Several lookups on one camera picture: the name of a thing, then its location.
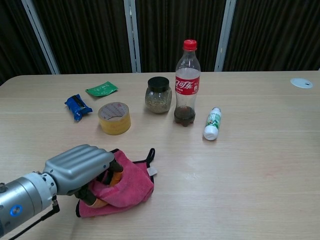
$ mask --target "yellow tape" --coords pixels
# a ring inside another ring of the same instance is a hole
[[[111,102],[99,109],[102,130],[110,135],[119,135],[131,126],[129,107],[122,102]]]

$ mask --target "white tag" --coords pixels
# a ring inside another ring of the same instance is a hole
[[[153,166],[148,167],[146,169],[146,171],[148,172],[150,177],[153,176],[153,175],[156,175],[158,173],[157,169],[155,167],[153,167]]]

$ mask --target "plastic bottle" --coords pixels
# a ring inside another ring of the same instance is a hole
[[[205,137],[205,139],[212,141],[218,137],[220,122],[221,110],[218,107],[214,107],[208,116],[203,131],[203,136]]]
[[[175,68],[176,106],[174,120],[188,126],[196,117],[195,102],[199,90],[200,64],[196,57],[197,41],[188,39],[183,42],[183,56]]]

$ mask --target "pink towel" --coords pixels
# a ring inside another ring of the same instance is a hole
[[[154,190],[154,178],[149,176],[147,168],[154,159],[155,149],[152,148],[146,160],[132,162],[121,150],[114,150],[116,161],[122,165],[123,173],[119,183],[113,187],[104,185],[108,171],[89,183],[89,189],[98,198],[107,203],[100,208],[91,208],[82,200],[76,206],[76,215],[87,218],[100,215],[108,215],[126,211],[135,205],[145,202]]]

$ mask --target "red bottle cap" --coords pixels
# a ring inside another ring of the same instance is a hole
[[[183,42],[183,50],[185,51],[195,51],[197,50],[197,41],[193,39],[187,39]]]

